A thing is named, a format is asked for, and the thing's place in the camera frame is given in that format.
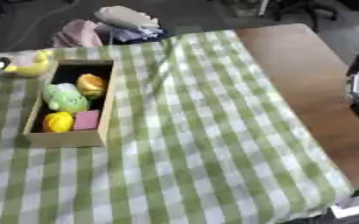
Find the pink block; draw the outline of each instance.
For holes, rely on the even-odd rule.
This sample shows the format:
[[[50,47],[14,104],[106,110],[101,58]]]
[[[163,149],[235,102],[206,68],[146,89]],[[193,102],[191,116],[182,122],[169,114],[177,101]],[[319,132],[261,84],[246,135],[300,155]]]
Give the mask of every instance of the pink block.
[[[74,130],[95,130],[98,128],[99,110],[79,112],[74,119]]]

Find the pink cloth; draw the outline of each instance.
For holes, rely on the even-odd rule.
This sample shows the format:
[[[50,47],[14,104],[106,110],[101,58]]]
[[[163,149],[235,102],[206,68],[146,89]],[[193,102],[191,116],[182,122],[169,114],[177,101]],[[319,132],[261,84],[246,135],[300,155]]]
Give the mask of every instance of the pink cloth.
[[[64,26],[62,31],[53,36],[53,47],[93,47],[102,42],[95,33],[96,23],[76,19]]]
[[[95,130],[99,124],[99,110],[79,112],[74,118],[74,130]]]

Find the brown tabletop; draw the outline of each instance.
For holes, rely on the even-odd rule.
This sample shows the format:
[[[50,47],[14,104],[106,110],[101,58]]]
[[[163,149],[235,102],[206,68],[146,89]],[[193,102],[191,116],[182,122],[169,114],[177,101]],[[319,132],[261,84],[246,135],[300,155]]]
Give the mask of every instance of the brown tabletop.
[[[347,66],[303,24],[236,32],[292,110],[359,189],[359,118],[344,98]]]

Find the green frog toy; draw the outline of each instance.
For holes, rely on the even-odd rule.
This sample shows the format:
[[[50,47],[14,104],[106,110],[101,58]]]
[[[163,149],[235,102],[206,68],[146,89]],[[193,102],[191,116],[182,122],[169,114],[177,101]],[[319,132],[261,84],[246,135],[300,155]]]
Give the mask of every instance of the green frog toy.
[[[43,89],[43,99],[49,109],[71,114],[87,111],[88,100],[71,83],[48,84]]]

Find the open box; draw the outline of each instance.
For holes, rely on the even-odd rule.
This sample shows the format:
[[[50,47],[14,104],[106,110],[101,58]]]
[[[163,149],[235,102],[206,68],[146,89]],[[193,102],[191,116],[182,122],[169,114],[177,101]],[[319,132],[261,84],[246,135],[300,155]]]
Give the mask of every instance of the open box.
[[[82,147],[103,146],[109,127],[111,108],[113,105],[115,74],[113,60],[60,60],[48,74],[45,84],[60,84],[64,82],[75,84],[82,74],[93,74],[108,82],[106,95],[94,101],[90,109],[99,109],[100,118],[97,129],[48,133],[42,131],[45,115],[55,112],[50,110],[42,99],[42,91],[35,101],[32,112],[28,117],[24,136],[35,147]]]

